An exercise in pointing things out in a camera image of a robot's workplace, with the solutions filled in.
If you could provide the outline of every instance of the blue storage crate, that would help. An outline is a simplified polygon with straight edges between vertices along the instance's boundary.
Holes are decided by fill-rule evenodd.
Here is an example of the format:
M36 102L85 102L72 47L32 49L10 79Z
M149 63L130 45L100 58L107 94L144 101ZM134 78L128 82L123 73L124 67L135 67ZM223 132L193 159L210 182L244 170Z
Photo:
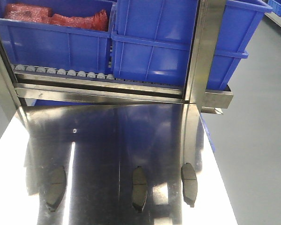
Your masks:
M190 46L112 33L116 78L183 86Z
M247 59L248 52L237 53L216 50L209 74L207 89L224 90L241 59Z
M111 23L108 32L2 19L5 6L16 0L0 0L0 37L11 63L109 73ZM90 16L105 9L112 19L115 3L106 0L21 0L51 7L64 16Z
M243 53L264 13L271 11L262 0L227 0L216 48Z
M273 7L273 12L281 16L281 0L268 0L268 4Z
M189 44L198 0L119 0L119 35Z

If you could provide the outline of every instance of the stainless steel frame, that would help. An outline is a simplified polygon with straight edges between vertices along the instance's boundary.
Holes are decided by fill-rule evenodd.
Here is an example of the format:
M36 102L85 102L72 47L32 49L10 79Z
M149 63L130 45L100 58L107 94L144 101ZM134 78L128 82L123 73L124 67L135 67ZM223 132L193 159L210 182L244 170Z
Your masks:
M9 120L11 120L18 107L24 105L24 102L22 101L21 103L14 90L14 82L14 74L0 42L0 103Z
M202 0L195 33L185 100L203 106L205 89L210 73L226 0Z
M0 43L0 101L9 118L24 103L21 98L91 102L101 104L192 103L227 108L232 93L206 92L226 0L201 0L189 73L184 88L15 71L12 72Z

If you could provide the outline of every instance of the metal rail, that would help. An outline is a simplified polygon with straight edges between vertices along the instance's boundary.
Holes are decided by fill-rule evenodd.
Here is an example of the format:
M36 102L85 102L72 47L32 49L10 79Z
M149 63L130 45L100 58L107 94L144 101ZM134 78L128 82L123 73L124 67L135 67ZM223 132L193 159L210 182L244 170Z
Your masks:
M265 15L281 27L281 17L275 13L265 13Z

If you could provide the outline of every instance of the stainless steel table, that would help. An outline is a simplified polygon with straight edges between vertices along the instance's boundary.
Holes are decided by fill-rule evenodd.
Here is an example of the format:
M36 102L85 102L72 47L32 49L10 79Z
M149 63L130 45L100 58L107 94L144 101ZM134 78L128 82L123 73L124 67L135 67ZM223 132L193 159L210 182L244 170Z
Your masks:
M196 171L194 208L184 202L181 166ZM44 199L64 166L55 212ZM132 173L148 181L142 213ZM0 140L0 225L236 225L195 105L21 107Z

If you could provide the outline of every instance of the metal surface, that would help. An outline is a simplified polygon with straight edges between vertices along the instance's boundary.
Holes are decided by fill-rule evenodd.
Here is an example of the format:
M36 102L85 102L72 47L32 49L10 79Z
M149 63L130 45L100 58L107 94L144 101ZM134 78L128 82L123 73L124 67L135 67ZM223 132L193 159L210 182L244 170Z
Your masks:
M233 93L231 91L206 90L203 106L228 109L232 98Z
M152 104L176 103L182 104L179 98L159 97L151 95L126 94L98 90L72 89L35 84L15 84L15 91L21 98L35 98L43 100L86 102L96 104Z
M46 74L46 73L36 73L36 72L27 72L27 71L15 71L15 75L19 82L23 83L24 81L33 81L37 82L47 82L47 86L51 84L61 85L67 84L67 87L71 88L73 86L85 86L89 89L96 90L102 89L105 90L117 90L118 92L124 91L134 91L134 92L145 92L145 93L154 93L154 94L167 94L167 95L176 95L181 96L183 91L182 87L167 86L167 85L157 85L157 84L147 84L142 82L124 82L124 81L115 81L115 80L102 80L96 78L86 78L86 77L72 77L67 75L58 75L58 74Z
M209 113L209 114L217 114L223 115L223 111L220 108L212 108L212 107L202 107L201 113Z
M275 13L265 13L265 15L281 27L281 17Z
M198 180L194 208L183 200L184 162ZM67 189L49 212L44 194L59 166ZM142 213L131 200L138 166ZM196 106L166 104L21 107L0 140L0 224L237 223Z
M12 69L0 42L0 104L8 120L11 120L19 106L25 104L17 97L12 84L15 78L12 76Z
M200 111L226 0L201 0L184 99Z

